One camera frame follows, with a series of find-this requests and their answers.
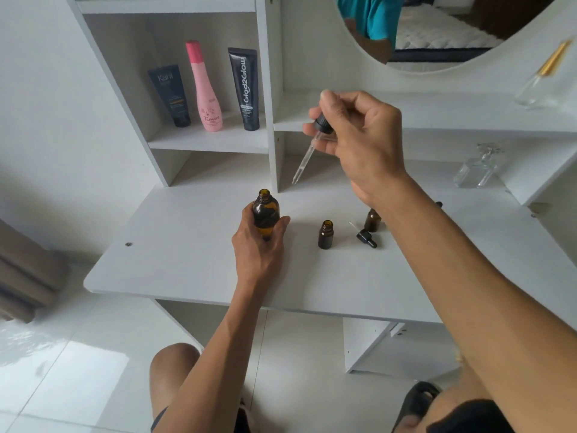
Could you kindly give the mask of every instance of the amber glass bottle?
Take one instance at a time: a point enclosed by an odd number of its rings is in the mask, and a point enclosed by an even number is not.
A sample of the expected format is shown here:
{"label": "amber glass bottle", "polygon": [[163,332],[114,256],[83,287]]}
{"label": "amber glass bottle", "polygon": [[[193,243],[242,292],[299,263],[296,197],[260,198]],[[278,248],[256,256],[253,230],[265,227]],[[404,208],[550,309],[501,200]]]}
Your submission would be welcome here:
{"label": "amber glass bottle", "polygon": [[325,220],[322,223],[321,231],[319,231],[319,247],[321,249],[330,249],[333,235],[335,235],[335,232],[332,229],[332,222]]}
{"label": "amber glass bottle", "polygon": [[253,214],[258,232],[265,241],[269,241],[272,229],[280,219],[280,209],[278,201],[266,188],[258,192],[258,197],[253,203]]}
{"label": "amber glass bottle", "polygon": [[371,208],[369,213],[366,215],[365,229],[368,232],[377,232],[377,229],[379,229],[380,223],[381,223],[381,217],[374,210],[374,208]]}

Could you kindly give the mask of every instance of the pink bottle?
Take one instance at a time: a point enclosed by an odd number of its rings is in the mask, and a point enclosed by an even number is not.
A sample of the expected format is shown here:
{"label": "pink bottle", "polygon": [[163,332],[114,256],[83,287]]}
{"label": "pink bottle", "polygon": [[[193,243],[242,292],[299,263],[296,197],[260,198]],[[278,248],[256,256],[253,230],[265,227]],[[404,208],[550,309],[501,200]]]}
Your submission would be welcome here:
{"label": "pink bottle", "polygon": [[194,83],[196,84],[196,104],[198,113],[203,122],[203,126],[209,132],[216,132],[222,129],[222,112],[216,100],[215,92],[212,90],[211,82],[208,79],[206,66],[204,65],[203,54],[200,51],[198,41],[188,41],[186,51],[191,61]]}

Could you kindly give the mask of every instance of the dropper lying on table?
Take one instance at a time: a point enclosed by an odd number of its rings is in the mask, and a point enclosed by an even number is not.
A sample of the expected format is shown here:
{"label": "dropper lying on table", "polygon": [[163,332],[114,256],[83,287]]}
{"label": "dropper lying on table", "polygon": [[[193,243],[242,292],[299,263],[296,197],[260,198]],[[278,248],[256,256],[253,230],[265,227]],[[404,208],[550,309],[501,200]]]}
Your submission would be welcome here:
{"label": "dropper lying on table", "polygon": [[305,157],[301,161],[301,165],[298,167],[297,172],[294,174],[292,178],[292,184],[296,184],[298,180],[301,178],[302,172],[305,171],[305,167],[309,163],[310,157],[313,156],[314,152],[314,142],[316,140],[320,140],[323,135],[328,135],[333,133],[333,129],[324,115],[321,115],[314,121],[313,126],[315,129],[318,130],[317,134],[314,136],[313,140],[310,142],[310,147],[305,153]]}

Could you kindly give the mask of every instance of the teal shirt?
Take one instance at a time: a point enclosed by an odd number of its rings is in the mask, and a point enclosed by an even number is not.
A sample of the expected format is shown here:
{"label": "teal shirt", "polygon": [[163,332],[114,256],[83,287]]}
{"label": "teal shirt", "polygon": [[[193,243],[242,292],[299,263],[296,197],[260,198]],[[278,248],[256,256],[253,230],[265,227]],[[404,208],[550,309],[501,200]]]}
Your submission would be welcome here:
{"label": "teal shirt", "polygon": [[385,39],[395,48],[403,0],[336,0],[343,18],[357,21],[357,32],[369,39]]}

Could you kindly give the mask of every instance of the person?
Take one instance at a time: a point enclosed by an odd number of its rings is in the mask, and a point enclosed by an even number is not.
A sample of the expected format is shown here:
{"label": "person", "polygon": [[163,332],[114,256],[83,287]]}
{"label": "person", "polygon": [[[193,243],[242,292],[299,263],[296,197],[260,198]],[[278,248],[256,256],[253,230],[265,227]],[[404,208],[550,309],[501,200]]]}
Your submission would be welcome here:
{"label": "person", "polygon": [[[456,386],[411,389],[394,433],[574,431],[577,333],[503,276],[407,174],[398,109],[364,92],[323,91],[309,116],[321,110],[336,141],[315,148],[339,158],[354,193],[381,215],[465,358]],[[311,123],[303,131],[316,133]],[[200,357],[173,345],[152,362],[155,433],[254,431],[238,404],[289,221],[281,218],[264,242],[250,205],[242,211],[237,287],[216,333]]]}
{"label": "person", "polygon": [[336,4],[359,46],[387,63],[395,50],[403,0],[336,0]]}

